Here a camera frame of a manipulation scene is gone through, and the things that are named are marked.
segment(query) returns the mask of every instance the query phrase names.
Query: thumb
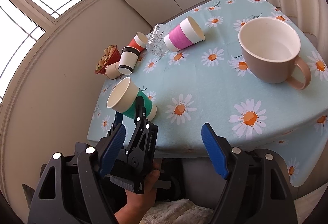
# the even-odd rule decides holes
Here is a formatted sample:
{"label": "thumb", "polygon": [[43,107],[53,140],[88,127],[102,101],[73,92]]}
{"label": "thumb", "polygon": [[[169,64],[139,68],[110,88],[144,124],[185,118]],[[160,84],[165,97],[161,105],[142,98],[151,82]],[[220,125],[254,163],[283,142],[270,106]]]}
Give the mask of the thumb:
{"label": "thumb", "polygon": [[155,169],[145,177],[145,192],[150,191],[160,176],[160,171]]}

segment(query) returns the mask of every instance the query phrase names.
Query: beige wall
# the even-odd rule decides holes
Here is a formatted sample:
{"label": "beige wall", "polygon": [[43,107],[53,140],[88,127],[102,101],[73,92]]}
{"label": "beige wall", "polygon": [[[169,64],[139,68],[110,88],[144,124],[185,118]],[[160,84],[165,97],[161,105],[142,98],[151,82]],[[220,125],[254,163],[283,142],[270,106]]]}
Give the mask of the beige wall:
{"label": "beige wall", "polygon": [[9,203],[27,222],[22,183],[36,188],[43,163],[54,152],[74,153],[86,142],[104,75],[96,62],[109,44],[124,46],[150,26],[124,0],[98,0],[50,43],[25,80],[11,113],[4,146]]}

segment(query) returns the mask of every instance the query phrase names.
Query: metal screw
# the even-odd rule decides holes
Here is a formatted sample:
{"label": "metal screw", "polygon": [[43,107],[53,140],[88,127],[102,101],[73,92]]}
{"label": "metal screw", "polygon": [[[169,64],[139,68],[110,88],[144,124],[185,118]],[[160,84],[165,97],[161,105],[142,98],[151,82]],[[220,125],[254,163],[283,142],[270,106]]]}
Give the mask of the metal screw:
{"label": "metal screw", "polygon": [[232,148],[232,153],[234,153],[234,154],[240,154],[241,153],[241,149],[238,148],[238,147],[234,147],[234,148]]}
{"label": "metal screw", "polygon": [[85,152],[86,152],[87,154],[92,154],[94,151],[95,151],[95,148],[94,148],[94,147],[88,147],[88,148],[86,148],[86,150],[85,150]]}
{"label": "metal screw", "polygon": [[266,154],[265,155],[265,158],[267,159],[267,160],[273,160],[273,156],[272,156],[272,154]]}
{"label": "metal screw", "polygon": [[60,154],[60,153],[54,153],[54,154],[52,155],[52,157],[53,157],[53,159],[58,159],[58,158],[61,157],[61,154]]}

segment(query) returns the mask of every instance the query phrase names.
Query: black band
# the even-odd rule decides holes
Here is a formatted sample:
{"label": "black band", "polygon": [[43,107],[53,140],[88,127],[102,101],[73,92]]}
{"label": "black band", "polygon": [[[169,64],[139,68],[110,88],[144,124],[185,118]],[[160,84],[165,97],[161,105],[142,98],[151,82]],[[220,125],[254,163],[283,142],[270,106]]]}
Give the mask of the black band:
{"label": "black band", "polygon": [[118,68],[119,68],[119,69],[120,69],[120,68],[126,68],[126,69],[130,70],[131,73],[133,72],[133,69],[130,68],[129,66],[126,66],[126,65],[120,65]]}
{"label": "black band", "polygon": [[135,48],[133,48],[133,47],[131,47],[131,46],[126,46],[126,47],[124,47],[124,48],[122,49],[122,53],[123,53],[123,52],[132,52],[132,53],[136,54],[138,57],[140,56],[140,52],[139,52],[139,50],[138,50],[138,49],[135,49]]}

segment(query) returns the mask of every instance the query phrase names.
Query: tablecloth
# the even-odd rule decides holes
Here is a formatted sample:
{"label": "tablecloth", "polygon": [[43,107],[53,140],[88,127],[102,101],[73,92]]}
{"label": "tablecloth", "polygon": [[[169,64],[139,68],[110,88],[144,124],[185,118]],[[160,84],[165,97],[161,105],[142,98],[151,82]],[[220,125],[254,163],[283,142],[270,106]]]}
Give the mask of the tablecloth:
{"label": "tablecloth", "polygon": [[[157,106],[153,119],[159,127],[156,157],[206,156],[200,131],[209,122],[232,146],[280,154],[291,184],[302,185],[328,138],[328,70],[319,53],[286,15],[265,0],[212,0],[167,25],[173,28],[188,15],[201,26],[205,41],[162,58],[143,51],[130,75]],[[265,83],[248,69],[238,31],[247,21],[263,16],[286,21],[298,33],[300,56],[312,71],[305,90],[287,83]],[[298,70],[294,76],[302,79]],[[88,140],[97,142],[106,135],[115,115],[106,101],[124,77],[105,81]],[[127,144],[135,125],[127,117],[123,124]]]}

